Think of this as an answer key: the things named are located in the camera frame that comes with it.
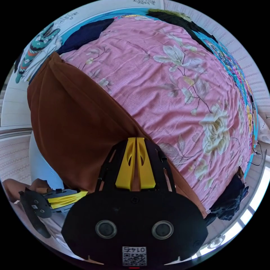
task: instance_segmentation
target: window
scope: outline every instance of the window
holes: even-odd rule
[[[262,180],[259,184],[258,190],[256,191],[250,206],[256,211],[262,201],[262,198],[264,197],[264,194],[267,190],[267,187],[269,185],[270,181],[270,168],[265,167],[264,174],[262,176]]]
[[[201,255],[204,255],[204,254],[209,253],[209,252],[211,252],[211,251],[213,251],[215,249],[216,249],[216,247],[215,248],[208,248],[208,246],[207,246],[207,247],[201,249],[200,253],[201,253]]]
[[[238,222],[236,222],[225,234],[225,239],[222,242],[221,246],[230,241],[233,237],[235,237],[240,231],[242,227]]]
[[[249,220],[250,220],[251,218],[252,218],[252,214],[251,214],[250,211],[247,209],[240,219],[242,220],[242,222],[243,222],[245,225],[247,225],[247,223],[249,222]]]

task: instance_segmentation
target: qr code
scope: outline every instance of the qr code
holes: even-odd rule
[[[146,247],[123,247],[123,266],[146,266]]]

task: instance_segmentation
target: yellow plastic part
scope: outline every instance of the yellow plastic part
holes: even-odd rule
[[[131,190],[135,169],[136,137],[128,138],[126,150],[115,185],[117,188]]]
[[[48,202],[51,205],[52,209],[57,209],[63,206],[67,206],[69,204],[75,203],[78,200],[80,200],[82,197],[84,197],[88,191],[81,190],[79,193],[67,195],[63,197],[58,198],[50,198],[48,199]]]
[[[137,162],[141,189],[154,188],[156,182],[145,146],[144,138],[137,138]]]

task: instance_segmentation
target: brown blanket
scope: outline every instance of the brown blanket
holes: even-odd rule
[[[90,77],[53,53],[27,90],[37,146],[70,188],[93,192],[111,147],[128,137],[151,139]],[[205,208],[170,162],[177,193]]]

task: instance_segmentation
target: pink floral bedspread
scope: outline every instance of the pink floral bedspread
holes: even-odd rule
[[[238,167],[245,172],[250,133],[240,93],[220,61],[183,28],[143,17],[122,18],[98,40],[61,58],[127,110],[207,211]]]

